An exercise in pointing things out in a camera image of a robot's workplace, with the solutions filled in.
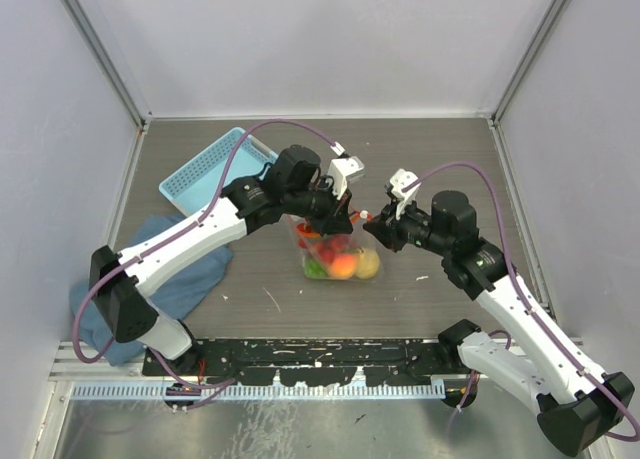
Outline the red strawberries pile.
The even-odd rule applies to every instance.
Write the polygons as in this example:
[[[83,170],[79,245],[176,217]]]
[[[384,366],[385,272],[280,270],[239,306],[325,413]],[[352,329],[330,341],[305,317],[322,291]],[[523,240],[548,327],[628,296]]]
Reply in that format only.
[[[299,248],[322,265],[329,265],[337,254],[346,252],[352,239],[348,234],[321,235],[306,222],[298,223],[294,232]]]

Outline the green grape bunch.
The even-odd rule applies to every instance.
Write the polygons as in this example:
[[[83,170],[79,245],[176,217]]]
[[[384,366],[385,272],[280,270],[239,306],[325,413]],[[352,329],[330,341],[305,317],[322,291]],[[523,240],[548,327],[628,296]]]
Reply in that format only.
[[[310,279],[323,279],[327,277],[327,272],[323,265],[313,257],[308,257],[304,263],[304,273]]]

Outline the orange peach fruit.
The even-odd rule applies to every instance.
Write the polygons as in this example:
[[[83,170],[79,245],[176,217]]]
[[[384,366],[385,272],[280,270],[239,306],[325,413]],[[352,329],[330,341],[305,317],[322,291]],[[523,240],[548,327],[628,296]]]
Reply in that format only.
[[[346,280],[353,277],[358,268],[358,257],[355,254],[337,254],[328,266],[328,274],[333,279]]]

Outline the clear zip bag orange zipper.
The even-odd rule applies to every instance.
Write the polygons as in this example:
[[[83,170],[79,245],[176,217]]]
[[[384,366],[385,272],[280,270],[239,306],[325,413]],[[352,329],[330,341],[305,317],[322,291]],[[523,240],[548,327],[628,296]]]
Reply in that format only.
[[[304,275],[312,280],[372,282],[380,276],[382,261],[375,239],[363,228],[373,218],[366,210],[350,211],[350,234],[320,235],[309,221],[287,216],[285,224],[302,260]]]

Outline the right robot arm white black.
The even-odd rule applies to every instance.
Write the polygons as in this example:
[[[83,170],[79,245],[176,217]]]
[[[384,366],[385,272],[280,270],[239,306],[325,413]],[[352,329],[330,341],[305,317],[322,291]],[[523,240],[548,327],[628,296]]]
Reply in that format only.
[[[501,348],[461,320],[438,336],[444,369],[459,373],[467,367],[488,376],[526,405],[547,440],[569,457],[622,421],[635,393],[632,381],[623,372],[606,372],[560,329],[503,251],[481,237],[465,194],[439,192],[429,212],[393,198],[364,228],[393,252],[410,244],[440,256],[449,281],[493,316],[524,353]]]

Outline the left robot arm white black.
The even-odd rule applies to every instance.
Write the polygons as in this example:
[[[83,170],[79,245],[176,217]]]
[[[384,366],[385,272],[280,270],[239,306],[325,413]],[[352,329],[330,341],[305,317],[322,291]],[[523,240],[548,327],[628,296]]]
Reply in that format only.
[[[346,153],[320,174],[320,158],[294,145],[267,170],[238,177],[214,204],[175,226],[119,253],[103,246],[93,252],[89,298],[118,343],[138,341],[164,357],[178,375],[194,372],[200,351],[188,329],[151,301],[170,278],[206,254],[274,224],[284,215],[310,221],[320,235],[350,234],[349,184],[364,172]]]

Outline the light blue plastic basket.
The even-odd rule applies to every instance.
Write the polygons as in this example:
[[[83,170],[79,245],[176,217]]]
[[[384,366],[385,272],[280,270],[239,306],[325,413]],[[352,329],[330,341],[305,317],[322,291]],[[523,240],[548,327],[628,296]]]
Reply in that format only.
[[[190,216],[209,205],[218,187],[227,159],[245,130],[230,129],[159,184],[159,192],[183,215]],[[246,138],[235,154],[224,185],[247,175],[264,172],[278,154],[253,136]]]

